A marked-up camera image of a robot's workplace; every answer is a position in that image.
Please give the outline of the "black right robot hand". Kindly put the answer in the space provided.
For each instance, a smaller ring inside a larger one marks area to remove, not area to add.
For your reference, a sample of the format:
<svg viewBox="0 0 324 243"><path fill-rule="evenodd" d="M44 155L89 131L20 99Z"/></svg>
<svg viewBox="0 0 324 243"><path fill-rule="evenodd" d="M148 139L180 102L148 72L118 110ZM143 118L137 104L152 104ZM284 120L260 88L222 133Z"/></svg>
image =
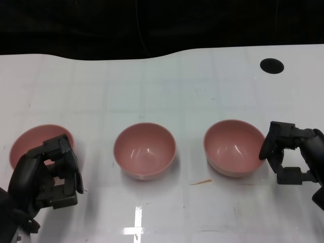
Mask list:
<svg viewBox="0 0 324 243"><path fill-rule="evenodd" d="M283 167L284 150L300 149L309 170ZM272 121L262 144L260 160L268 160L281 185L301 185L310 181L323 186L323 133L318 129L299 129L295 124Z"/></svg>

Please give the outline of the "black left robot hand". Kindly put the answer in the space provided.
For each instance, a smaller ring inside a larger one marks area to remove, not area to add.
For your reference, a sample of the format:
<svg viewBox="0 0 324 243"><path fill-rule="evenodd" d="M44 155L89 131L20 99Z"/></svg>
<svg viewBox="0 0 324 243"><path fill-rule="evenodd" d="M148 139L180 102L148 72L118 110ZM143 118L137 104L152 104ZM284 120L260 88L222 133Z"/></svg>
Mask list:
<svg viewBox="0 0 324 243"><path fill-rule="evenodd" d="M74 206L84 192L77 157L67 135L51 138L19 159L8 193L34 218L40 209Z"/></svg>

